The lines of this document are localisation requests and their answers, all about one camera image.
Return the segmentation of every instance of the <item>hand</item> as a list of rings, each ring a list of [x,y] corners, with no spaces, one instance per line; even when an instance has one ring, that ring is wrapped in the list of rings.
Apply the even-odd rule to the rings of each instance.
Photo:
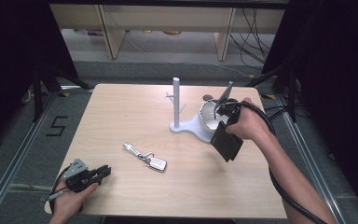
[[[56,190],[63,189],[65,187],[65,181],[61,179]],[[83,191],[78,193],[66,191],[63,195],[56,198],[54,204],[54,214],[51,218],[50,224],[66,223],[71,216],[77,213],[87,196],[89,196],[97,188],[98,183],[93,183]]]
[[[243,101],[252,103],[250,98],[245,98]],[[241,139],[256,140],[258,137],[270,133],[266,122],[260,118],[252,109],[245,106],[241,107],[240,117],[238,122],[229,125],[226,128],[227,133],[234,133]]]

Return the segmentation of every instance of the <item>gray floor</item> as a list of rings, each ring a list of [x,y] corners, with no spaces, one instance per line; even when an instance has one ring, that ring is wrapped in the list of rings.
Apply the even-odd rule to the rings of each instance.
[[[160,83],[169,84],[172,77],[181,77],[188,85],[226,85],[226,80],[235,80],[237,85],[243,85],[250,80],[250,75],[260,75],[262,64],[249,56],[241,55],[237,46],[230,41],[227,57],[224,62],[217,60],[213,34],[181,33],[166,35],[154,31],[129,31],[117,59],[109,60],[103,39],[100,36],[88,36],[85,31],[62,30],[71,56],[76,63],[76,69],[82,80],[90,84],[100,82],[116,83]],[[234,35],[241,42],[239,35]],[[261,35],[262,40],[270,45],[273,35]],[[197,73],[209,76],[204,79],[194,79]],[[71,83],[61,80],[62,85]],[[260,84],[257,88],[260,94],[273,94],[270,86],[273,78]],[[66,150],[75,134],[77,125],[82,117],[84,108],[91,93],[75,91],[67,97],[54,97],[48,113],[43,118],[34,140],[21,162],[19,170],[13,177],[3,201],[0,202],[0,223],[47,223],[50,215],[44,212],[44,203],[48,191],[59,172]],[[265,108],[280,105],[276,99],[262,99]],[[267,110],[270,116],[277,109]],[[12,158],[22,146],[22,140],[28,136],[28,130],[33,126],[33,102],[25,104],[14,115],[13,120],[0,135],[0,180],[7,172]],[[342,216],[342,223],[358,223],[358,200],[351,186],[341,173],[337,164],[326,157],[328,148],[314,127],[307,111],[296,110],[297,123],[301,136],[305,140],[305,148],[314,159],[327,192],[333,196]],[[59,137],[49,137],[56,133],[50,125],[57,116],[65,130]],[[288,155],[310,180],[313,180],[309,165],[304,160],[301,147],[293,137],[291,123],[285,115],[280,115],[273,124],[277,136]],[[285,219],[244,219],[237,223],[287,223]],[[100,217],[75,216],[71,223],[100,223]]]

